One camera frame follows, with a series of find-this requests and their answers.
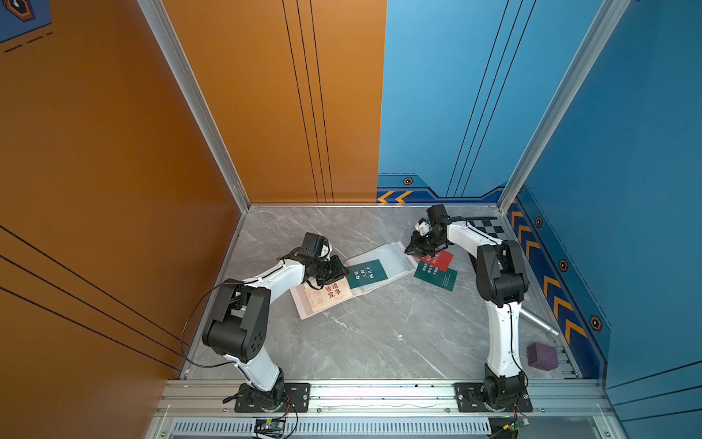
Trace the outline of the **cream card red characters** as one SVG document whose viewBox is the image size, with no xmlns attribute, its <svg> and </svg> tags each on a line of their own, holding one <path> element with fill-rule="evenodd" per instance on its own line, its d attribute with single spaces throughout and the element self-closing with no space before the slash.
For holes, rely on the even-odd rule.
<svg viewBox="0 0 702 439">
<path fill-rule="evenodd" d="M 319 290 L 310 287 L 310 285 L 301 285 L 294 291 L 294 303 L 301 319 L 307 319 L 310 316 L 322 313 L 353 297 L 351 288 L 345 278 L 332 285 L 326 285 Z"/>
</svg>

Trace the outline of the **pink photo album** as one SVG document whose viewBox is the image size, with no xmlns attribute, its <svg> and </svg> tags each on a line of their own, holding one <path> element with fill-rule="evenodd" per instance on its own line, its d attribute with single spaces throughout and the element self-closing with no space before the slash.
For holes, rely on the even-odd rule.
<svg viewBox="0 0 702 439">
<path fill-rule="evenodd" d="M 365 296 L 385 285 L 411 274 L 417 261 L 405 254 L 405 245 L 387 243 L 345 261 L 348 274 L 332 285 L 316 290 L 301 285 L 291 290 L 292 299 L 301 319 L 327 311 L 348 300 Z"/>
</svg>

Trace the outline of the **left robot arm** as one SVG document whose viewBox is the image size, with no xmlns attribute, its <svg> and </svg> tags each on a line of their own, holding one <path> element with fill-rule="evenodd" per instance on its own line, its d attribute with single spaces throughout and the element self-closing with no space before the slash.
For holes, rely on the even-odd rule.
<svg viewBox="0 0 702 439">
<path fill-rule="evenodd" d="M 271 269 L 246 280 L 226 280 L 215 297 L 202 331 L 202 343 L 223 356 L 245 378 L 235 394 L 265 412 L 285 397 L 284 373 L 264 348 L 272 302 L 298 285 L 321 289 L 349 270 L 333 255 L 296 261 L 282 258 Z"/>
</svg>

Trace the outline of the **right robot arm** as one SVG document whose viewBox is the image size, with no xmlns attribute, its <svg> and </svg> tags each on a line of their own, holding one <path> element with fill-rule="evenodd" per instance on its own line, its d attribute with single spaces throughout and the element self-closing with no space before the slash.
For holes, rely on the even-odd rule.
<svg viewBox="0 0 702 439">
<path fill-rule="evenodd" d="M 433 257 L 452 245 L 464 249 L 475 261 L 475 283 L 486 302 L 490 336 L 482 395 L 491 409 L 504 409 L 528 396 L 518 330 L 529 283 L 520 245 L 492 237 L 465 217 L 452 217 L 444 206 L 437 205 L 415 225 L 405 254 Z"/>
</svg>

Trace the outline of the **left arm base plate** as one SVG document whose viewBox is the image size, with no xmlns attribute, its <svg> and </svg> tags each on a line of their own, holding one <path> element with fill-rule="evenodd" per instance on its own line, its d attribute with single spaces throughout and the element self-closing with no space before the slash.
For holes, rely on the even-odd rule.
<svg viewBox="0 0 702 439">
<path fill-rule="evenodd" d="M 236 413 L 284 413 L 288 404 L 298 413 L 309 408 L 311 384 L 307 382 L 284 382 L 276 384 L 271 391 L 260 391 L 249 384 L 241 384 L 235 394 Z"/>
</svg>

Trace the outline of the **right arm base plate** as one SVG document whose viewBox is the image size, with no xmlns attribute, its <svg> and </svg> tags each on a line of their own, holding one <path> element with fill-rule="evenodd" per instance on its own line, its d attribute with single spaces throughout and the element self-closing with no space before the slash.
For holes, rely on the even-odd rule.
<svg viewBox="0 0 702 439">
<path fill-rule="evenodd" d="M 532 413 L 534 410 L 527 393 L 489 396 L 482 382 L 457 382 L 453 384 L 460 413 Z"/>
</svg>

